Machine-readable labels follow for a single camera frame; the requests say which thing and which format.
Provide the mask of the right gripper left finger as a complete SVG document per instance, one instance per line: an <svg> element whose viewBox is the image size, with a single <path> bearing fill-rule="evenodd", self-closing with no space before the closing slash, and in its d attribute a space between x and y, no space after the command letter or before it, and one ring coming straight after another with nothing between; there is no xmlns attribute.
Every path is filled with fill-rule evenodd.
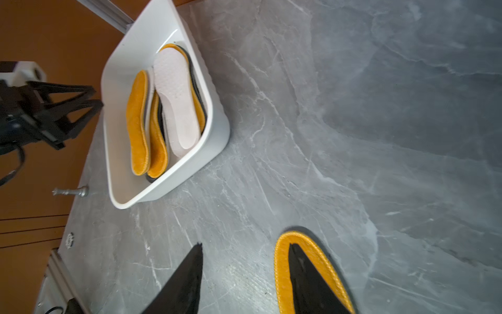
<svg viewBox="0 0 502 314"><path fill-rule="evenodd" d="M142 313L198 313L202 277L203 245L197 243Z"/></svg>

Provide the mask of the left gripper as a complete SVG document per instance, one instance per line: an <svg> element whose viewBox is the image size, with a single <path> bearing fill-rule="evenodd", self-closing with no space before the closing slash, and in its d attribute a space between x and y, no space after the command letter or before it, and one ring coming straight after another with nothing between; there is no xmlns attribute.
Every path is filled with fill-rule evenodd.
<svg viewBox="0 0 502 314"><path fill-rule="evenodd" d="M50 97L71 93L76 95L58 103ZM39 141L56 150L64 148L64 141L76 138L103 108L100 100L89 100L95 93L93 86L86 85L27 81L16 87L2 80L1 154Z"/></svg>

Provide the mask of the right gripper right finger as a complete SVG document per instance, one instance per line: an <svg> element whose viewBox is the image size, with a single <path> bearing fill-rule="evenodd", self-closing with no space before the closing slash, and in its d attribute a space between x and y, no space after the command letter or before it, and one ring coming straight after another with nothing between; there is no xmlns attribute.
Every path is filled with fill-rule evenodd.
<svg viewBox="0 0 502 314"><path fill-rule="evenodd" d="M288 262L294 313L350 313L298 244L290 245Z"/></svg>

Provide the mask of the yellow insole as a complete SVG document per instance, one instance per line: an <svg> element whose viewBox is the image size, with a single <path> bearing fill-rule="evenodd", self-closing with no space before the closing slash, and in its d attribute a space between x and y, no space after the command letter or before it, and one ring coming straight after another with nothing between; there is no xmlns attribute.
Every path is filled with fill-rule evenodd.
<svg viewBox="0 0 502 314"><path fill-rule="evenodd" d="M163 111L157 92L154 93L150 108L150 169L146 173L147 180L152 183L167 170L169 149L163 128Z"/></svg>
<svg viewBox="0 0 502 314"><path fill-rule="evenodd" d="M149 103L149 73L141 70L135 76L126 107L126 127L131 149L131 167L136 176L150 167L150 143L146 131L146 109Z"/></svg>
<svg viewBox="0 0 502 314"><path fill-rule="evenodd" d="M164 45L162 48L160 48L161 51L167 49L167 48L172 48L172 49L175 49L176 51L180 52L186 59L187 63L188 63L188 59L187 57L182 53L182 51L176 46L175 43L169 43L169 44L166 44ZM198 120L198 123L199 123L199 129L200 129L200 132L201 134L203 134L204 130L205 130L205 127L206 127L206 123L207 121L204 120L204 117L202 115L202 112L201 112L201 109L200 109L200 106L199 106L199 103L198 103L198 100L196 98L196 95L193 91L193 87L192 87L192 81L190 83L190 86L191 86L191 91L192 91L192 98L193 98L193 104L194 104L194 107L195 107L195 111L196 111L196 115L197 115L197 120Z"/></svg>
<svg viewBox="0 0 502 314"><path fill-rule="evenodd" d="M353 295L347 287L346 280L335 260L329 255L318 237L310 230L300 226L285 230L279 236L275 246L275 286L279 312L294 313L288 262L288 252L291 244L298 244L303 249L330 289L350 313L358 313Z"/></svg>

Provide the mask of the white insole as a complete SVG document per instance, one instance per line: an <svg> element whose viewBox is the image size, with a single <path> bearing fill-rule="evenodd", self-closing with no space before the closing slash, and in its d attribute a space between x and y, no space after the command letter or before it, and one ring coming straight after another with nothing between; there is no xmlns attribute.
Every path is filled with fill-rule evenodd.
<svg viewBox="0 0 502 314"><path fill-rule="evenodd" d="M182 52L168 47L157 53L153 70L155 89L166 118L169 146L176 157L182 158L201 137L189 63Z"/></svg>
<svg viewBox="0 0 502 314"><path fill-rule="evenodd" d="M145 122L146 142L148 145L150 145L150 115L151 115L152 101L153 101L154 92L155 92L153 67L149 67L146 70L146 74L147 74L147 79L148 79L148 90L147 90L144 122Z"/></svg>

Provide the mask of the white plastic storage box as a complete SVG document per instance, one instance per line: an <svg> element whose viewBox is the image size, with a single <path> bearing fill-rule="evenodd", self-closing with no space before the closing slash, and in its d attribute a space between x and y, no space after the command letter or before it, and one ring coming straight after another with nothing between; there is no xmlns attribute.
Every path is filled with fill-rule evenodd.
<svg viewBox="0 0 502 314"><path fill-rule="evenodd" d="M207 123L198 144L149 183L132 172L126 105L136 74L151 66L156 53L167 43L179 44L188 52ZM229 141L230 123L205 60L172 1L151 1L144 8L105 65L101 95L109 195L118 209L165 196L220 154Z"/></svg>

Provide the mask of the grey felt insole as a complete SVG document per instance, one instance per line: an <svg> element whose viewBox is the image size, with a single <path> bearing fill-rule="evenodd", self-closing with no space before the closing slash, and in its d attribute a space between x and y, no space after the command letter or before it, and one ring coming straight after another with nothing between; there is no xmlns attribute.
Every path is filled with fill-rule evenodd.
<svg viewBox="0 0 502 314"><path fill-rule="evenodd" d="M189 55L189 53L183 48L181 47L180 45L176 44L176 46L182 51L182 53L187 57L188 59L188 63L189 63L189 68L190 68L190 76L191 76L191 81L192 81L192 87L193 87L193 91L196 95L196 98L198 100L198 103L199 103L199 106L200 106L200 109L201 109L201 112L202 112L202 115L204 117L204 120L207 120L207 112L206 112L206 109L203 105L203 100L202 100L202 97L201 97L201 94L200 94L200 91L199 91L199 88L198 88L198 85L197 85L197 79L196 79L196 72L195 72L195 68L193 66L193 62L192 62L192 59Z"/></svg>

